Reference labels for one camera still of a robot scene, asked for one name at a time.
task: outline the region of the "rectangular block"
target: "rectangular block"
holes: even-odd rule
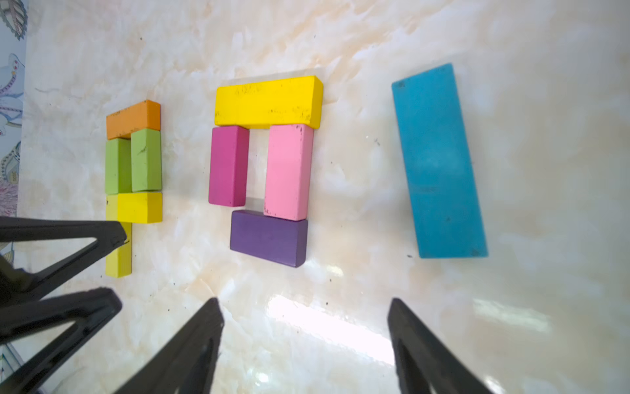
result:
[[[107,139],[130,139],[142,129],[161,130],[160,104],[144,100],[107,116]]]
[[[392,90],[420,257],[488,256],[452,64]]]
[[[208,202],[227,207],[245,205],[249,130],[239,126],[212,129]]]
[[[265,215],[306,219],[311,184],[313,129],[303,125],[271,126]]]
[[[306,259],[308,221],[233,211],[230,249],[272,262],[299,267]]]
[[[131,188],[133,192],[162,190],[161,133],[142,129],[131,134]]]
[[[131,142],[110,139],[105,143],[105,193],[131,192]]]
[[[119,194],[118,221],[142,224],[161,222],[162,193]]]
[[[279,79],[217,89],[214,124],[268,129],[306,124],[319,128],[324,85],[315,76]]]
[[[118,221],[118,195],[117,194],[107,196],[107,205],[105,207],[105,219]],[[131,242],[131,230],[132,230],[131,223],[120,222],[120,224],[122,224],[122,228],[125,229],[125,233],[127,234],[127,240],[125,240],[125,243]]]
[[[120,278],[130,274],[131,242],[127,242],[105,257],[105,275]]]

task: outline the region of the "pink block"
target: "pink block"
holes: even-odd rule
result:
[[[247,189],[249,130],[240,126],[212,129],[208,202],[242,207]]]
[[[311,184],[313,129],[303,124],[271,126],[265,215],[306,219]]]

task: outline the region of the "orange block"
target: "orange block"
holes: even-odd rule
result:
[[[161,130],[160,106],[151,100],[107,116],[107,139],[131,138],[131,133],[142,129]]]

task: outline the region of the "purple block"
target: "purple block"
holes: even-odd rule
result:
[[[232,212],[230,249],[272,262],[299,267],[306,259],[308,220],[286,220],[262,212]]]

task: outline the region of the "lime yellow block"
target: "lime yellow block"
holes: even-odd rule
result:
[[[105,207],[105,219],[118,221],[118,194],[112,194],[107,196],[107,206]],[[127,242],[131,242],[131,223],[120,222],[122,228],[127,233]]]
[[[162,221],[162,193],[118,194],[118,221],[158,223]]]
[[[105,257],[105,275],[120,278],[129,274],[131,274],[131,242],[126,242]]]
[[[306,124],[318,129],[324,85],[315,76],[217,89],[214,124],[246,129]]]

